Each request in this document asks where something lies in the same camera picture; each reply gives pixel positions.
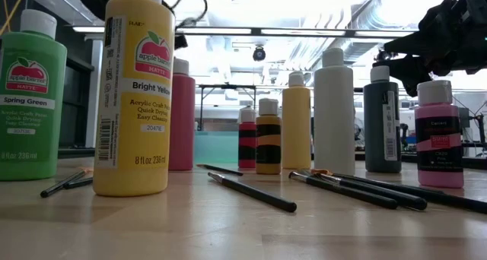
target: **security camera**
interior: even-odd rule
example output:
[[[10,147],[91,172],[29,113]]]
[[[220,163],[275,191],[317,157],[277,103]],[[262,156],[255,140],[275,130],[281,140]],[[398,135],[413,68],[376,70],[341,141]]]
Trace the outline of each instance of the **security camera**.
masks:
[[[266,59],[266,51],[264,51],[264,47],[257,46],[256,50],[253,51],[253,60],[256,62],[261,62]]]

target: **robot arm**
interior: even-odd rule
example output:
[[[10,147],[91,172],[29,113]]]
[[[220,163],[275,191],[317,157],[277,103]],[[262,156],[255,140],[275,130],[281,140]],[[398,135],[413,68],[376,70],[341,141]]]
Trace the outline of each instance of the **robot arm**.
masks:
[[[398,53],[404,59],[392,59]],[[411,97],[430,73],[445,76],[465,70],[468,75],[487,67],[487,1],[443,0],[419,22],[419,31],[384,44],[374,66],[387,65]]]

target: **green paint bottle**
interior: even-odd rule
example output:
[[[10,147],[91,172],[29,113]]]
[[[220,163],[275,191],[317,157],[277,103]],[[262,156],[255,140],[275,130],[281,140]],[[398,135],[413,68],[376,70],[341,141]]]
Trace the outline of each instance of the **green paint bottle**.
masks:
[[[2,37],[0,53],[0,180],[54,176],[61,124],[66,48],[57,21],[26,9],[21,32]]]

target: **dark gray paint bottle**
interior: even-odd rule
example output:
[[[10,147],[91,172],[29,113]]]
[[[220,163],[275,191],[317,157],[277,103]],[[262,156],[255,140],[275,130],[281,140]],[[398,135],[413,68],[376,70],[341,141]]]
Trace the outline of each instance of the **dark gray paint bottle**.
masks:
[[[399,90],[389,81],[389,67],[371,70],[364,86],[365,168],[373,173],[401,171]]]

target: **red and black striped bottle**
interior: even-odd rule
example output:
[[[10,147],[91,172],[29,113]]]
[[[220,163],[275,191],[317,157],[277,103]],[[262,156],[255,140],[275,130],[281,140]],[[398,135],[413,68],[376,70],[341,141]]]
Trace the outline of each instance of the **red and black striped bottle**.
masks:
[[[260,174],[281,173],[281,119],[277,114],[277,100],[259,101],[256,172]]]
[[[257,149],[256,111],[250,107],[240,109],[238,126],[238,167],[255,169]]]

